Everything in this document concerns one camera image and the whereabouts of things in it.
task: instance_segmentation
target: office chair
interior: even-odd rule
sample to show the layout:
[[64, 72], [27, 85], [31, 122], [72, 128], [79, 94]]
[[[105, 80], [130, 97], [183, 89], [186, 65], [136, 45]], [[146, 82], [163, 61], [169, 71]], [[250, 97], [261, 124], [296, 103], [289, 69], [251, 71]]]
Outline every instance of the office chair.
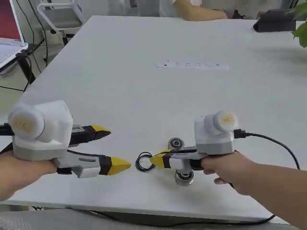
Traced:
[[140, 17], [159, 17], [160, 0], [137, 0]]
[[76, 0], [70, 0], [69, 3], [48, 3], [41, 1], [37, 6], [37, 11], [47, 23], [45, 30], [54, 30], [62, 33], [63, 43], [66, 45], [68, 39], [65, 31], [72, 28], [81, 27], [85, 22], [82, 8]]

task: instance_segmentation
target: black box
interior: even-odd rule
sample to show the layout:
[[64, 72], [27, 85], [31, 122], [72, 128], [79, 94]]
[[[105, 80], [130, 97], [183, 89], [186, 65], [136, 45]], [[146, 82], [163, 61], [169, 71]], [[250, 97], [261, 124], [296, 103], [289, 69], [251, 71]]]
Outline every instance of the black box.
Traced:
[[296, 14], [291, 10], [269, 10], [254, 24], [259, 33], [296, 30]]

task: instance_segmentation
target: green leaf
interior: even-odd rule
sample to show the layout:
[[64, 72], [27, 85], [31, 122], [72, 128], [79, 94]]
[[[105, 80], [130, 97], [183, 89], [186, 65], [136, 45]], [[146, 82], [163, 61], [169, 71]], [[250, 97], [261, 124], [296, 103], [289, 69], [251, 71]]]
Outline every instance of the green leaf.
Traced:
[[296, 13], [295, 19], [301, 19], [307, 17], [307, 2], [298, 4], [291, 12]]
[[307, 35], [307, 23], [301, 24], [297, 30], [292, 32], [294, 37], [300, 37], [302, 35]]
[[301, 12], [301, 11], [307, 11], [307, 2], [305, 3], [302, 3], [302, 4], [298, 4], [297, 6], [295, 6], [293, 9], [292, 9], [293, 12]]
[[306, 47], [307, 47], [307, 36], [305, 36], [305, 37], [300, 37], [300, 38], [299, 38], [299, 44], [300, 44], [303, 48], [306, 48]]

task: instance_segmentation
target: black o-ring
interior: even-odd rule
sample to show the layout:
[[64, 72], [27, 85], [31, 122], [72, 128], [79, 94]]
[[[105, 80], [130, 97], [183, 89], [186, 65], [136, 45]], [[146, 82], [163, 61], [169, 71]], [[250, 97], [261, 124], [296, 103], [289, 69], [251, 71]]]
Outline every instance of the black o-ring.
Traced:
[[149, 168], [144, 168], [144, 167], [141, 166], [141, 164], [140, 164], [140, 160], [141, 160], [142, 158], [149, 158], [149, 159], [150, 159], [151, 157], [153, 157], [151, 153], [149, 153], [149, 152], [142, 152], [142, 153], [138, 156], [138, 158], [136, 159], [136, 161], [135, 161], [135, 167], [137, 168], [137, 170], [139, 170], [139, 171], [141, 171], [141, 172], [143, 172], [143, 173], [149, 172], [149, 171], [153, 170], [153, 169], [155, 168], [155, 165], [154, 165], [154, 164], [152, 164]]

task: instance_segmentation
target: hand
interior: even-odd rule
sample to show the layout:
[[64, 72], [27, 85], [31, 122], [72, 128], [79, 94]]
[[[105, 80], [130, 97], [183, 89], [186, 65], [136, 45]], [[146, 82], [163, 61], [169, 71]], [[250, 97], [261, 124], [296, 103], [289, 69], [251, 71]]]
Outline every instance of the hand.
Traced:
[[242, 195], [247, 195], [245, 188], [256, 165], [237, 151], [223, 156], [206, 157], [201, 161], [205, 175], [216, 173], [219, 176], [214, 180], [216, 184], [232, 183]]
[[14, 193], [37, 181], [45, 174], [55, 173], [51, 161], [24, 161], [9, 151], [0, 155], [0, 200], [6, 200]]

